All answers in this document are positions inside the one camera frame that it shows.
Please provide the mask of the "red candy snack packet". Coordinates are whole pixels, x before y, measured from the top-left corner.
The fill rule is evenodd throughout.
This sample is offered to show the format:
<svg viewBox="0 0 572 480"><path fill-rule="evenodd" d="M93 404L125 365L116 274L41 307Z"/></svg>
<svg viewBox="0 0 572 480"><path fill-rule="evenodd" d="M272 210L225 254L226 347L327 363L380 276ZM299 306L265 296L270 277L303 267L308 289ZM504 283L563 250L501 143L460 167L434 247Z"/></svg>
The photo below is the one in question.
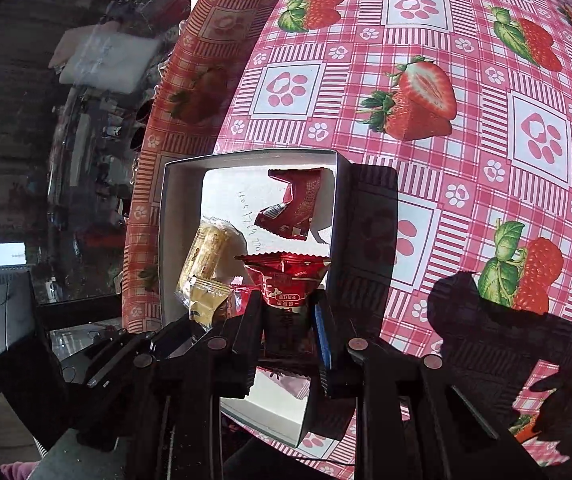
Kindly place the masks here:
<svg viewBox="0 0 572 480"><path fill-rule="evenodd" d="M307 305L308 297L323 281L330 259L322 256L270 252L237 256L262 295L272 308L298 312Z"/></svg>

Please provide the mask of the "small red snack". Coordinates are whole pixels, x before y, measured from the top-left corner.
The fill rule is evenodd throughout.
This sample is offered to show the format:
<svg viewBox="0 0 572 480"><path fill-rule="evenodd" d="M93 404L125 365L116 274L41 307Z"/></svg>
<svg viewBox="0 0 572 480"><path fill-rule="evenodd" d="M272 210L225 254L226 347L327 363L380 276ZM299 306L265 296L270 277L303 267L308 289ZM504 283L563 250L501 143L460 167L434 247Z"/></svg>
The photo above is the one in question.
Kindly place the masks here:
<svg viewBox="0 0 572 480"><path fill-rule="evenodd" d="M268 176L287 184L282 200L260 210L254 225L286 240L306 240L314 216L323 168L270 169Z"/></svg>

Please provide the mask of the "gold brown snack packet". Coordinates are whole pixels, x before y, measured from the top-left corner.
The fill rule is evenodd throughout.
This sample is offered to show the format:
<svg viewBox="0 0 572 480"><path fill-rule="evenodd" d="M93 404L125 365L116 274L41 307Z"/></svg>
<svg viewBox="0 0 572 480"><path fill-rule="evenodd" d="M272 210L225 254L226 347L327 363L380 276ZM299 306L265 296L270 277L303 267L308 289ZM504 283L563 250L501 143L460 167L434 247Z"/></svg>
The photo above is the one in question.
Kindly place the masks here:
<svg viewBox="0 0 572 480"><path fill-rule="evenodd" d="M230 316L228 298L233 289L230 285L210 278L190 279L190 318L204 330Z"/></svg>

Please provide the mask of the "long red snack packet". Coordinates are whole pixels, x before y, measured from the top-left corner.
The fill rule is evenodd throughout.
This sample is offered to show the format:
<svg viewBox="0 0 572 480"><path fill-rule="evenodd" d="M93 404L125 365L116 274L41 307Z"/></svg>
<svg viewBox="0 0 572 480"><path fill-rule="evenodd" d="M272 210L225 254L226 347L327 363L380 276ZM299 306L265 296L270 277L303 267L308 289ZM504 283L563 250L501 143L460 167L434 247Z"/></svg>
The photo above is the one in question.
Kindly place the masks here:
<svg viewBox="0 0 572 480"><path fill-rule="evenodd" d="M258 292L258 287L243 284L233 284L231 286L231 293L226 300L226 314L229 318L234 316L243 315L250 296L253 292Z"/></svg>

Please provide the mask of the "yellow snack packet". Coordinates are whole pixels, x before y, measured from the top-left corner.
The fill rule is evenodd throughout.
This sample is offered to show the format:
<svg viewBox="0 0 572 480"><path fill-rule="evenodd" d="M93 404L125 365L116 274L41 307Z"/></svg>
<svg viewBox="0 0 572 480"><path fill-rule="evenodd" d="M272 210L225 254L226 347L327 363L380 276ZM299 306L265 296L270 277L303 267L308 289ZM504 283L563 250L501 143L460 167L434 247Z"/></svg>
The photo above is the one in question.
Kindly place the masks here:
<svg viewBox="0 0 572 480"><path fill-rule="evenodd" d="M175 285L175 296L190 304L190 279L231 278L235 257L245 255L246 238L226 220L202 217Z"/></svg>

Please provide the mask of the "white cardboard box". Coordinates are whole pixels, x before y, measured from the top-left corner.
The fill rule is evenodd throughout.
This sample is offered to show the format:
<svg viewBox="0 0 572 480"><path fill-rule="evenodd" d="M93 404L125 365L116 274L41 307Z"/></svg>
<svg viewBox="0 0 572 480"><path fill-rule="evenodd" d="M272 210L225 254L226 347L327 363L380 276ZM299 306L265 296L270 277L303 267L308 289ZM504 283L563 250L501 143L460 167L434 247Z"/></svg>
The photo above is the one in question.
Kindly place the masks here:
<svg viewBox="0 0 572 480"><path fill-rule="evenodd" d="M276 204L286 184L269 177L271 169L321 168L312 230L306 240L286 240L254 223L258 212ZM234 248L251 254L290 250L325 256L340 263L340 238L349 189L348 160L332 150L270 148L172 160L164 166L159 215L159 288L162 319L178 320L182 306L176 285L201 222L225 220L237 230ZM221 410L236 422L293 448L344 437L352 414L348 403L323 402L309 379L294 373L259 370L243 399L224 398Z"/></svg>

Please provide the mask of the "pink strawberry checkered tablecloth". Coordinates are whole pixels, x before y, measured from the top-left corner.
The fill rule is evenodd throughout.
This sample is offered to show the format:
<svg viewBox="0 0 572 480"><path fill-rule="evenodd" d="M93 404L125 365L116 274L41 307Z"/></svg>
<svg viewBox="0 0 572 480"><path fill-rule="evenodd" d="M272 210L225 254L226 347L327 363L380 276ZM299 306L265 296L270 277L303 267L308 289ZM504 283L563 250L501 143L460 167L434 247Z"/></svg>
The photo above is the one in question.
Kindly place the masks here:
<svg viewBox="0 0 572 480"><path fill-rule="evenodd" d="M328 148L363 169L341 300L436 352L572 479L572 0L197 0L156 92L124 250L129 330L172 159Z"/></svg>

